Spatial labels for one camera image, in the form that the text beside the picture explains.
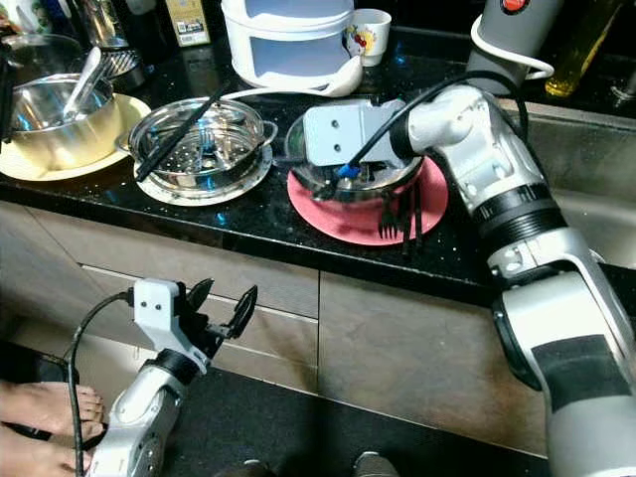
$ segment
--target black cable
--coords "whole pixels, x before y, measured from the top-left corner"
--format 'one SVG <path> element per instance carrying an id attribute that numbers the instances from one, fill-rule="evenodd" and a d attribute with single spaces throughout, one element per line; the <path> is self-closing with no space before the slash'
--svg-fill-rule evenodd
<path id="1" fill-rule="evenodd" d="M 438 94 L 440 94 L 444 89 L 449 86 L 453 86 L 459 82 L 464 82 L 467 80 L 493 80 L 505 86 L 510 92 L 511 96 L 515 100 L 517 107 L 519 109 L 519 126 L 516 124 L 513 127 L 513 131 L 517 134 L 524 142 L 528 139 L 528 110 L 526 109 L 526 104 L 522 98 L 521 91 L 519 87 L 514 84 L 510 79 L 504 77 L 495 72 L 487 72 L 487 71 L 474 71 L 474 72 L 466 72 L 462 75 L 458 75 L 451 79 L 446 79 L 442 82 L 439 82 L 435 86 L 427 89 L 422 94 L 418 95 L 415 99 L 407 103 L 402 109 L 400 109 L 396 114 L 391 116 L 387 122 L 385 122 L 380 129 L 376 131 L 376 133 L 371 136 L 371 138 L 367 141 L 367 143 L 360 149 L 356 155 L 349 161 L 349 163 L 344 167 L 354 168 L 359 167 L 360 162 L 365 157 L 365 155 L 376 145 L 376 143 L 384 136 L 391 127 L 396 124 L 405 114 L 410 112 L 413 108 L 425 101 L 431 101 Z"/>
<path id="2" fill-rule="evenodd" d="M 88 326 L 88 323 L 94 318 L 94 316 L 105 308 L 107 305 L 117 300 L 127 300 L 129 292 L 122 291 L 115 295 L 109 296 L 95 305 L 81 320 L 76 332 L 73 334 L 73 340 L 71 341 L 71 356 L 68 362 L 69 371 L 69 395 L 71 396 L 71 411 L 73 413 L 73 436 L 76 447 L 76 477 L 83 475 L 83 458 L 81 450 L 81 421 L 80 421 L 80 405 L 78 404 L 78 391 L 76 390 L 76 354 L 78 353 L 78 345 L 80 344 L 81 335 Z"/>

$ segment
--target human foot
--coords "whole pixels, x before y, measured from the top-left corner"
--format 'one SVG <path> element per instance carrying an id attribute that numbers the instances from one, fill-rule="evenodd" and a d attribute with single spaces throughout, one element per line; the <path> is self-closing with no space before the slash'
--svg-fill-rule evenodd
<path id="1" fill-rule="evenodd" d="M 77 386 L 81 435 L 95 437 L 103 431 L 103 399 L 94 389 Z M 0 421 L 27 425 L 56 435 L 73 435 L 71 398 L 66 383 L 0 382 Z"/>
<path id="2" fill-rule="evenodd" d="M 0 477 L 73 477 L 75 452 L 44 440 L 24 437 L 0 424 Z M 90 456 L 83 455 L 83 468 Z"/>

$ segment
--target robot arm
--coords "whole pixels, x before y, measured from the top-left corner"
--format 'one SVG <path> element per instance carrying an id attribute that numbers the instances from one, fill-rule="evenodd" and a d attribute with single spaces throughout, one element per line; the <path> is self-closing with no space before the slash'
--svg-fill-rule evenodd
<path id="1" fill-rule="evenodd" d="M 254 309 L 256 287 L 235 308 L 228 325 L 208 324 L 197 313 L 212 287 L 204 280 L 186 293 L 183 283 L 144 279 L 134 285 L 134 321 L 159 354 L 144 363 L 115 401 L 108 431 L 96 448 L 91 477 L 159 475 L 166 439 L 188 385 L 204 375 L 225 339 L 238 337 Z"/>
<path id="2" fill-rule="evenodd" d="M 484 94 L 449 88 L 394 127 L 392 144 L 404 158 L 435 146 L 448 162 L 502 291 L 493 310 L 510 367 L 544 393 L 555 476 L 636 475 L 627 315 L 528 148 Z"/>

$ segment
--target stainless steel sink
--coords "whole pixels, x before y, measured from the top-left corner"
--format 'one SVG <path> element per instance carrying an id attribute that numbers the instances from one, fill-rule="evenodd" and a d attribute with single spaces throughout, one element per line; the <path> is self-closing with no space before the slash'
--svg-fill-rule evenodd
<path id="1" fill-rule="evenodd" d="M 606 262 L 636 268 L 636 120 L 533 103 L 528 111 L 567 221 Z"/>

